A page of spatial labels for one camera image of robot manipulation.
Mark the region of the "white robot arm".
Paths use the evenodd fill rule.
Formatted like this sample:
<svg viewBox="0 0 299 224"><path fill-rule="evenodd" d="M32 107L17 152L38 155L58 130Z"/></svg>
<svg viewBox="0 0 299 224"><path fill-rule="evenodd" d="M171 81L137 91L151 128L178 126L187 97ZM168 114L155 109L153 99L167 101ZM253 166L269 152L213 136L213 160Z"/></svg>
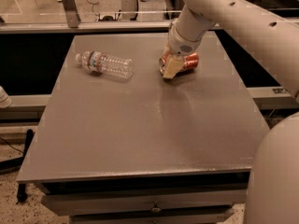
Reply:
<svg viewBox="0 0 299 224"><path fill-rule="evenodd" d="M173 78L214 24L291 95L299 98L299 27L246 0L183 0L170 25L163 76ZM244 224L299 224L299 114L273 127L249 176Z"/></svg>

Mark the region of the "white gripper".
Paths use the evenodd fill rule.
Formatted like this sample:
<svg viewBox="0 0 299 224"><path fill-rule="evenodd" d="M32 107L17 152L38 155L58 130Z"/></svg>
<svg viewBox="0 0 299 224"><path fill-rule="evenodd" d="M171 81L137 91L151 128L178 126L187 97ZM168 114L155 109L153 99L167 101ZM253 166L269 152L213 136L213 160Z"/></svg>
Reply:
<svg viewBox="0 0 299 224"><path fill-rule="evenodd" d="M163 78L173 79L184 66L184 60L182 56L187 56L195 52L200 45L201 40L202 38L199 38L195 41L190 41L181 36L178 33L178 19L172 20L168 31L168 46L164 46L162 56L166 58L164 63Z"/></svg>

